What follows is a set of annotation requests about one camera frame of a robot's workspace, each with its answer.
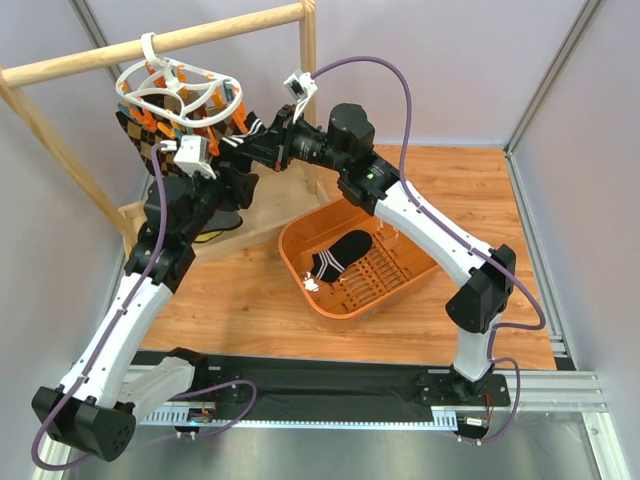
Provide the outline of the black striped ankle sock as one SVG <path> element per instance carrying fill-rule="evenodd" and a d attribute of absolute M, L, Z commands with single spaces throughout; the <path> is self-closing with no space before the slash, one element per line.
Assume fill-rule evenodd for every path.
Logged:
<path fill-rule="evenodd" d="M 350 265 L 364 257 L 372 245 L 372 236 L 368 232 L 350 231 L 328 249 L 312 255 L 313 266 L 310 273 L 320 281 L 333 283 Z"/>

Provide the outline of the black sock yellow trim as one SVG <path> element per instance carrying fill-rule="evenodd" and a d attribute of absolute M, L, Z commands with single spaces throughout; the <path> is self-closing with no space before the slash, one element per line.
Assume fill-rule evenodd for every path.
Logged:
<path fill-rule="evenodd" d="M 238 212 L 219 210 L 206 223 L 202 231 L 197 235 L 194 243 L 204 244 L 210 242 L 222 233 L 238 229 L 242 224 L 243 219 Z"/>

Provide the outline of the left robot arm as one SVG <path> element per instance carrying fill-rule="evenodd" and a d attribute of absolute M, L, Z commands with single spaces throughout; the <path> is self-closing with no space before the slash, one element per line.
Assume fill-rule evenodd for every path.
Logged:
<path fill-rule="evenodd" d="M 55 388 L 32 399 L 40 435 L 111 462 L 136 425 L 170 400 L 208 400 L 217 385 L 205 355 L 171 350 L 159 365 L 123 383 L 140 343 L 195 259 L 196 237 L 219 210 L 248 208 L 259 181 L 222 163 L 212 178 L 161 176 L 148 190 L 145 221 L 124 267 L 116 299 L 79 360 Z"/>

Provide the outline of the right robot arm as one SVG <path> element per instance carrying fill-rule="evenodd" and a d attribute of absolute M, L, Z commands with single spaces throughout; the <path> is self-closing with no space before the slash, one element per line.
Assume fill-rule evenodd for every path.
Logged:
<path fill-rule="evenodd" d="M 294 111 L 292 105 L 280 109 L 269 128 L 241 141 L 238 154 L 274 171 L 297 159 L 337 172 L 346 200 L 430 256 L 459 288 L 445 305 L 458 334 L 444 388 L 461 400 L 482 394 L 494 370 L 490 333 L 514 288 L 514 251 L 506 245 L 493 248 L 428 210 L 415 188 L 402 182 L 399 170 L 375 152 L 375 129 L 361 106 L 335 106 L 327 129 L 295 118 Z"/>

